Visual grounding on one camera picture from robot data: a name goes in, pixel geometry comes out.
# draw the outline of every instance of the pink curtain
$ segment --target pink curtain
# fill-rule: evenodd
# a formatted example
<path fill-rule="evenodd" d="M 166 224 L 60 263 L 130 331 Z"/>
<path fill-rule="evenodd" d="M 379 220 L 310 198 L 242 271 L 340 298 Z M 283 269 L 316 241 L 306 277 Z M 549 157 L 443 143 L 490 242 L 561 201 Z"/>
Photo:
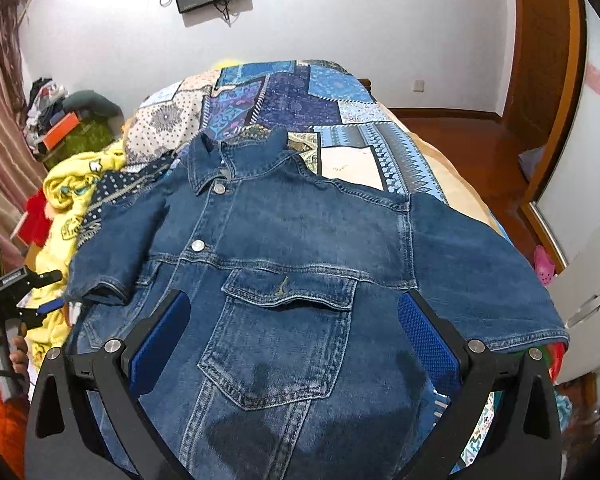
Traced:
<path fill-rule="evenodd" d="M 26 120 L 18 43 L 18 0 L 0 0 L 0 246 L 7 264 L 21 264 L 24 245 L 9 235 L 46 170 L 22 136 Z"/>

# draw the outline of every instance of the jacket collar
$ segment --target jacket collar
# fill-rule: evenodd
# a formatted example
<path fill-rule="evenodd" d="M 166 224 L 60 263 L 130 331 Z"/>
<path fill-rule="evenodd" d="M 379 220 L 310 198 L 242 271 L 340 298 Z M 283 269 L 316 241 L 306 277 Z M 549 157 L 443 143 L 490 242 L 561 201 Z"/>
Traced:
<path fill-rule="evenodd" d="M 200 133 L 189 145 L 187 169 L 189 183 L 196 194 L 213 179 L 226 177 L 241 179 L 267 173 L 293 152 L 287 151 L 288 134 L 282 126 L 272 129 L 265 140 L 245 140 L 228 144 L 224 140 L 214 142 Z"/>

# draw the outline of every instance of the person's arm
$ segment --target person's arm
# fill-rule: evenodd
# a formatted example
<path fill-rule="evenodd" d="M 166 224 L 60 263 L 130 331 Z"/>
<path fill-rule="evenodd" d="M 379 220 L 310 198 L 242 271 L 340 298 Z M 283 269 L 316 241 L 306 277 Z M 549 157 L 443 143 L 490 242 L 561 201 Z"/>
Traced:
<path fill-rule="evenodd" d="M 22 336 L 12 341 L 17 350 L 10 355 L 13 369 L 26 378 L 26 389 L 29 386 L 27 373 L 27 343 Z M 0 454 L 9 467 L 24 480 L 24 441 L 29 415 L 29 400 L 26 394 L 6 404 L 0 399 Z"/>

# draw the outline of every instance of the orange sleeve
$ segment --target orange sleeve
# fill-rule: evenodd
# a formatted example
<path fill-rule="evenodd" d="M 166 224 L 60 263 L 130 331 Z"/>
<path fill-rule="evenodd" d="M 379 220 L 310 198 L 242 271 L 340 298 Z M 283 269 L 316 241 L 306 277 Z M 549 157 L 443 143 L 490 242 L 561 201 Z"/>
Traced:
<path fill-rule="evenodd" d="M 0 454 L 22 480 L 24 480 L 24 441 L 28 415 L 28 400 L 22 399 L 3 404 L 0 399 Z"/>

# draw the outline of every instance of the pink slipper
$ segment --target pink slipper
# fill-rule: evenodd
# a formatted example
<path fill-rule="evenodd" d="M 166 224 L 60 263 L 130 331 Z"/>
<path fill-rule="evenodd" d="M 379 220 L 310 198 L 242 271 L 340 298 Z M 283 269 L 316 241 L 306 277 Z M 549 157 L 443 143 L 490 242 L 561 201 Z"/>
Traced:
<path fill-rule="evenodd" d="M 555 265 L 542 245 L 538 245 L 534 249 L 534 267 L 536 268 L 536 274 L 540 282 L 544 286 L 549 285 L 555 276 Z"/>

